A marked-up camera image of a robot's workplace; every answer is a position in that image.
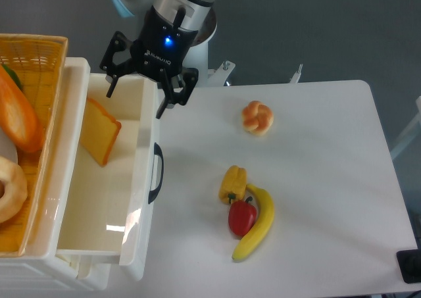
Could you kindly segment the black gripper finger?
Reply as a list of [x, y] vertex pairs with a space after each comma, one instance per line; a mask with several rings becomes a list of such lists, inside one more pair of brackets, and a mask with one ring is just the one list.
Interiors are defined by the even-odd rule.
[[[116, 88], [119, 78], [133, 74], [136, 70], [134, 61], [130, 49], [132, 48], [133, 42], [130, 41], [122, 32], [116, 31], [103, 55], [100, 62], [100, 69], [106, 72], [106, 79], [110, 86], [106, 97], [111, 98]], [[116, 64], [114, 56], [117, 53], [129, 52], [129, 57], [121, 63]]]
[[159, 84], [164, 92], [164, 99], [158, 107], [156, 119], [160, 119], [168, 107], [186, 105], [198, 79], [199, 71], [196, 68], [182, 67], [181, 73], [174, 77], [170, 77], [165, 69], [160, 69]]

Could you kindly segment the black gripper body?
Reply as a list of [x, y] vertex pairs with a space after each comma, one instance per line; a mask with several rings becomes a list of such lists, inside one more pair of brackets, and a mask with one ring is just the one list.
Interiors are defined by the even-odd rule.
[[198, 34], [197, 30], [182, 28], [182, 22], [186, 19], [184, 8], [176, 10], [171, 22], [154, 8], [149, 10], [140, 35], [131, 46], [131, 57], [140, 74], [157, 81], [162, 69], [169, 77], [182, 72], [183, 60]]

